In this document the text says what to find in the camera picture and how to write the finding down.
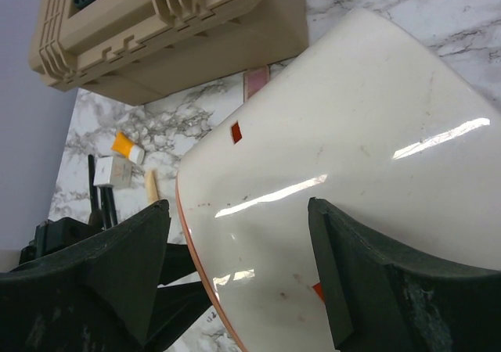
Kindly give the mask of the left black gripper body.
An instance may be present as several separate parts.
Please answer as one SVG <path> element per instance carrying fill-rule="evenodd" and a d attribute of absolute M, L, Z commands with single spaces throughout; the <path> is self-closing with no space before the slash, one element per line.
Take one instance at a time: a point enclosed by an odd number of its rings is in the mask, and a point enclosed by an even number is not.
<path fill-rule="evenodd" d="M 102 225 L 96 227 L 70 217 L 47 220 L 36 227 L 34 238 L 21 250 L 19 265 L 63 250 L 102 231 Z"/>

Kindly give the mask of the orange white cream tube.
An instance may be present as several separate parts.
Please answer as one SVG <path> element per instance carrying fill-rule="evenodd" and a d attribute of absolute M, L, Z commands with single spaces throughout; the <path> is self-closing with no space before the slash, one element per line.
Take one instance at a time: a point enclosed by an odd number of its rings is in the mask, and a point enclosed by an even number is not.
<path fill-rule="evenodd" d="M 146 153 L 141 146 L 134 143 L 122 131 L 116 134 L 111 149 L 136 165 L 141 165 L 143 163 Z"/>

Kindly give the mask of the white round makeup organizer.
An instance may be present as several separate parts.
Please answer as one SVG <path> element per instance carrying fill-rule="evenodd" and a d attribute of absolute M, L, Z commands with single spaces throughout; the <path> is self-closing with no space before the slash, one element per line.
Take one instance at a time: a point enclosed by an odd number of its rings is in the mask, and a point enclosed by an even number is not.
<path fill-rule="evenodd" d="M 243 351 L 332 351 L 308 228 L 321 198 L 425 253 L 500 266 L 500 108 L 354 9 L 182 158 L 178 214 Z"/>

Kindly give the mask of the black thin makeup brush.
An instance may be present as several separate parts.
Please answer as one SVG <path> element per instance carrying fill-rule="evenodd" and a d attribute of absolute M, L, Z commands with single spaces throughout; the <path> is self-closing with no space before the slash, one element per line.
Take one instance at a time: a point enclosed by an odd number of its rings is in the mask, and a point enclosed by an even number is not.
<path fill-rule="evenodd" d="M 89 200 L 91 204 L 91 213 L 89 215 L 88 223 L 93 227 L 99 228 L 102 225 L 102 217 L 100 216 L 97 189 L 94 186 L 94 176 L 95 176 L 94 156 L 88 155 L 88 185 L 89 185 Z"/>

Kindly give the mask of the beige concealer tube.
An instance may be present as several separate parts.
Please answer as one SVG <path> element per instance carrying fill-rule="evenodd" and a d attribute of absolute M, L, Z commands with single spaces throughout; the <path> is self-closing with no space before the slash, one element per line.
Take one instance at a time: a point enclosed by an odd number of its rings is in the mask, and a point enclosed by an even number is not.
<path fill-rule="evenodd" d="M 153 204 L 160 199 L 154 170 L 148 170 L 145 173 L 145 190 L 148 204 Z"/>

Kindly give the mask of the pink blush palette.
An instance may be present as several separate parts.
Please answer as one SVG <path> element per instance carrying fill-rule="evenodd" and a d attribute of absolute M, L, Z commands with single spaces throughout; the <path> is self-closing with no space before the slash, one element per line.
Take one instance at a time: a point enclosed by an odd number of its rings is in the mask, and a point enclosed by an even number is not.
<path fill-rule="evenodd" d="M 246 102 L 259 92 L 270 79 L 269 66 L 247 70 L 243 73 L 243 101 Z"/>

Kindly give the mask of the small white box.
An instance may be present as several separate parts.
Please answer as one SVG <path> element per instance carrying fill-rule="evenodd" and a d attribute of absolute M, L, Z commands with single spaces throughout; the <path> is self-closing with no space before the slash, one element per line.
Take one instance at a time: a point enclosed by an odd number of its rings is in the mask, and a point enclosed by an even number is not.
<path fill-rule="evenodd" d="M 132 184 L 132 175 L 138 166 L 122 156 L 100 157 L 96 161 L 93 185 L 126 189 Z"/>

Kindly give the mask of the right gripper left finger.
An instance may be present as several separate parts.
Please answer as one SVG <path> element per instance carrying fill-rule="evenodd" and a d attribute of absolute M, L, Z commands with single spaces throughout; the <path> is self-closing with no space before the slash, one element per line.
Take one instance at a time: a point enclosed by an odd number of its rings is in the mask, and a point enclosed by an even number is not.
<path fill-rule="evenodd" d="M 141 351 L 170 228 L 163 199 L 1 275 L 3 351 Z"/>

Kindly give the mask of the tan plastic toolbox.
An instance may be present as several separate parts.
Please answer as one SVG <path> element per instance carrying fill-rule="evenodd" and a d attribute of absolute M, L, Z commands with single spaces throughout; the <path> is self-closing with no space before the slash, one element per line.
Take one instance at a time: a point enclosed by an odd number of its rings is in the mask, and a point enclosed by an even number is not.
<path fill-rule="evenodd" d="M 41 0 L 28 62 L 139 106 L 308 47 L 305 0 Z"/>

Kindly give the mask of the black round makeup brush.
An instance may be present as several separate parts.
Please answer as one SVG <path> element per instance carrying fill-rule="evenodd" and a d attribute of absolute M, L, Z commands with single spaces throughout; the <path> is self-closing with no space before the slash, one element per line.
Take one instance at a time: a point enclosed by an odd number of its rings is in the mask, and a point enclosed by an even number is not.
<path fill-rule="evenodd" d="M 111 187 L 102 187 L 99 191 L 103 215 L 103 228 L 107 230 L 118 224 L 113 189 Z"/>

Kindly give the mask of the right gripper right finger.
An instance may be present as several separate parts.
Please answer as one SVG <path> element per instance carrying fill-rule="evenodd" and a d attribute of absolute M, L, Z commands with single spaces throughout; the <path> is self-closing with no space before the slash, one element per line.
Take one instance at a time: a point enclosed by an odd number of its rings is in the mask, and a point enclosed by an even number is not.
<path fill-rule="evenodd" d="M 308 227 L 340 351 L 497 351 L 500 273 L 416 250 L 324 199 Z"/>

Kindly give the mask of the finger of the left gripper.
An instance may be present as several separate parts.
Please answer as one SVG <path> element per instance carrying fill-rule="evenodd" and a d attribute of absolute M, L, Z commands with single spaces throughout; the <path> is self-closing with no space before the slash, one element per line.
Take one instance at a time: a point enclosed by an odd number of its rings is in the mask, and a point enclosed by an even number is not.
<path fill-rule="evenodd" d="M 202 282 L 172 284 L 195 272 L 188 246 L 168 243 L 145 351 L 168 349 L 211 306 Z"/>

